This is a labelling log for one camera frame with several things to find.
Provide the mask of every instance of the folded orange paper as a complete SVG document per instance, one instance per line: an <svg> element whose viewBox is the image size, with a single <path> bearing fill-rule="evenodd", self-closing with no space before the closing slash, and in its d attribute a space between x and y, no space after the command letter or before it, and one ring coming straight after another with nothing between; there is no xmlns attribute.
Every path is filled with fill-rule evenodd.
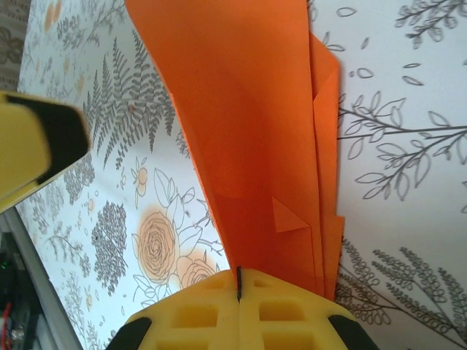
<svg viewBox="0 0 467 350"><path fill-rule="evenodd" d="M171 93L231 267L333 292L339 67L310 41L306 2L126 5Z"/></svg>

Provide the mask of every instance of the gray plant illustration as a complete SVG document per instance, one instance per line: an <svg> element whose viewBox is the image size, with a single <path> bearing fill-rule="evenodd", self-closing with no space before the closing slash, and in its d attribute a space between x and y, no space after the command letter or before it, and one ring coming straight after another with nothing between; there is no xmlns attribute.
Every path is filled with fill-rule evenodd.
<svg viewBox="0 0 467 350"><path fill-rule="evenodd" d="M47 79L47 87L45 95L56 101L63 101L68 98L73 89L67 89L61 82L61 76L53 72Z"/></svg>
<svg viewBox="0 0 467 350"><path fill-rule="evenodd" d="M82 306L83 297L80 281L76 273L71 272L66 280L67 294L64 298L64 308L66 314L81 338L85 350L104 350L104 344L99 340L96 326L85 321L84 308Z"/></svg>
<svg viewBox="0 0 467 350"><path fill-rule="evenodd" d="M190 158L190 151L188 150L187 142L183 136L183 132L180 130L177 134L177 146L181 155L184 155L185 158Z"/></svg>
<svg viewBox="0 0 467 350"><path fill-rule="evenodd" d="M107 345L109 345L109 343L112 341L112 339L115 337L116 334L117 332L115 330L110 331L110 336L107 339Z"/></svg>
<svg viewBox="0 0 467 350"><path fill-rule="evenodd" d="M443 115L428 112L427 128L406 128L403 106L405 98L382 103L381 91L376 92L366 104L364 96L344 106L341 96L339 124L347 120L341 140L352 139L347 159L362 154L364 147L374 145L383 163L382 170L368 172L356 179L370 189L363 199L383 196L388 199L395 193L401 201L412 188L418 188L428 176L434 160L457 158L459 164L467 164L467 125L452 125ZM395 135L412 135L409 144L383 141Z"/></svg>
<svg viewBox="0 0 467 350"><path fill-rule="evenodd" d="M97 280L107 288L109 295L122 276L126 275L128 265L123 257L126 249L126 212L123 204L107 201L97 214L97 223L92 232L92 243L96 249Z"/></svg>
<svg viewBox="0 0 467 350"><path fill-rule="evenodd" d="M91 185L94 181L95 173L92 160L91 154L88 153L63 175L71 205L81 196L83 188Z"/></svg>
<svg viewBox="0 0 467 350"><path fill-rule="evenodd" d="M408 25L413 32L406 34L412 40L413 48L418 49L424 34L433 41L444 38L444 29L454 29L459 20L467 18L466 0L413 0L412 5L402 6L395 20L397 28Z"/></svg>
<svg viewBox="0 0 467 350"><path fill-rule="evenodd" d="M306 0L306 5L308 7L308 18L315 22L318 17L318 8L316 8L315 0Z"/></svg>
<svg viewBox="0 0 467 350"><path fill-rule="evenodd" d="M350 241L344 239L342 246L352 268L340 265L337 303L368 324L390 324L392 313L401 312L467 349L467 294L452 274L443 268L435 271L404 247L399 249L402 259L376 249L377 259L368 264ZM383 285L393 298L381 291ZM420 293L427 303L416 299Z"/></svg>
<svg viewBox="0 0 467 350"><path fill-rule="evenodd" d="M155 134L164 122L171 135L175 111L161 78L151 64L142 40L134 31L135 64L119 48L115 37L112 58L104 57L102 75L96 71L92 93L83 104L97 153L105 149L104 167L115 148L120 169L129 147L147 139L151 152Z"/></svg>
<svg viewBox="0 0 467 350"><path fill-rule="evenodd" d="M85 317L82 307L81 287L76 273L71 272L66 280L67 295L64 300L66 315L68 316L77 334L85 339Z"/></svg>
<svg viewBox="0 0 467 350"><path fill-rule="evenodd" d="M99 339L96 326L91 321L88 321L88 326L86 327L86 343L88 350L104 350L104 344Z"/></svg>
<svg viewBox="0 0 467 350"><path fill-rule="evenodd" d="M88 43L100 46L99 30L107 29L111 34L115 20L122 22L126 17L125 4L120 0L82 0L81 7L82 14L90 17L91 24L80 15L65 17L57 24L57 39L62 41L65 50L81 47L82 51Z"/></svg>
<svg viewBox="0 0 467 350"><path fill-rule="evenodd" d="M45 201L41 193L34 193L30 197L32 204L32 220L35 221L39 227L41 234L47 234L49 228L49 222L45 219Z"/></svg>
<svg viewBox="0 0 467 350"><path fill-rule="evenodd" d="M65 203L63 189L57 181L51 182L45 187L45 200L50 209L50 216L55 220Z"/></svg>
<svg viewBox="0 0 467 350"><path fill-rule="evenodd" d="M58 222L53 230L53 234L45 240L44 244L49 244L53 248L53 253L58 260L59 251L61 251L62 261L69 261L72 264L78 262L84 277L89 276L90 262L89 256L84 252L80 241L71 240L72 227L63 228L62 221Z"/></svg>
<svg viewBox="0 0 467 350"><path fill-rule="evenodd" d="M334 51L336 53L341 53L345 51L345 47L339 44L331 44L330 40L331 40L331 32L326 31L326 33L324 34L323 40L321 41L323 45L326 46L328 50Z"/></svg>

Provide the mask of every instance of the orange flower print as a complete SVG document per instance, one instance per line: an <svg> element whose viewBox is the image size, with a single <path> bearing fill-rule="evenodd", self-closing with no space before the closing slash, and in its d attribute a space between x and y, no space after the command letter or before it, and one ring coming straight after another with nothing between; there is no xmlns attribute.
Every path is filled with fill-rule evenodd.
<svg viewBox="0 0 467 350"><path fill-rule="evenodd" d="M181 288L189 287L215 274L214 269L207 265L204 260L191 260L188 257L181 257L180 260L182 259L186 259L189 262L189 266L185 271L179 271Z"/></svg>
<svg viewBox="0 0 467 350"><path fill-rule="evenodd" d="M78 82L76 83L76 91L77 91L78 97L81 96L83 86L85 86L85 76L81 74L81 77L78 79Z"/></svg>
<svg viewBox="0 0 467 350"><path fill-rule="evenodd" d="M88 214L90 214L94 210L94 199L90 199L88 201Z"/></svg>
<svg viewBox="0 0 467 350"><path fill-rule="evenodd" d="M60 11L61 11L61 0L58 0L58 3L55 6L55 9L53 10L53 21L58 22L58 18L60 17Z"/></svg>
<svg viewBox="0 0 467 350"><path fill-rule="evenodd" d="M67 57L65 63L63 64L63 71L65 74L70 70L70 59Z"/></svg>
<svg viewBox="0 0 467 350"><path fill-rule="evenodd" d="M85 293L86 293L86 307L88 308L88 311L90 311L93 307L93 296L90 294L90 286L88 286L88 288L85 287Z"/></svg>
<svg viewBox="0 0 467 350"><path fill-rule="evenodd" d="M138 157L136 157L136 170L131 169L131 174L134 178L133 184L135 185L134 204L136 209L138 209L139 197L143 197L146 194L147 169L143 167L144 163L146 163L146 159L147 157L142 160L140 165Z"/></svg>
<svg viewBox="0 0 467 350"><path fill-rule="evenodd" d="M178 235L171 220L160 211L146 217L139 229L136 250L139 267L148 279L165 284L180 255Z"/></svg>
<svg viewBox="0 0 467 350"><path fill-rule="evenodd" d="M53 4L49 4L47 12L45 13L44 31L47 33L52 26L54 8Z"/></svg>

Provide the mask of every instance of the square hole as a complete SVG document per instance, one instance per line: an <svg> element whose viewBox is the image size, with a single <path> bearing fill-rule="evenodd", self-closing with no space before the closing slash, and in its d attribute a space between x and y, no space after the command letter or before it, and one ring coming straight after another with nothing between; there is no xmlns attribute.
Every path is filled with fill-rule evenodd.
<svg viewBox="0 0 467 350"><path fill-rule="evenodd" d="M157 350L208 350L207 341L158 341Z"/></svg>
<svg viewBox="0 0 467 350"><path fill-rule="evenodd" d="M260 304L260 321L303 321L304 311L290 300L270 300Z"/></svg>
<svg viewBox="0 0 467 350"><path fill-rule="evenodd" d="M174 328L216 327L217 306L215 305L185 305L177 310Z"/></svg>
<svg viewBox="0 0 467 350"><path fill-rule="evenodd" d="M255 287L270 287L271 286L270 284L267 284L265 281L261 281L260 279L256 279L253 282L253 284Z"/></svg>
<svg viewBox="0 0 467 350"><path fill-rule="evenodd" d="M264 332L264 350L313 350L316 349L311 335L299 332Z"/></svg>

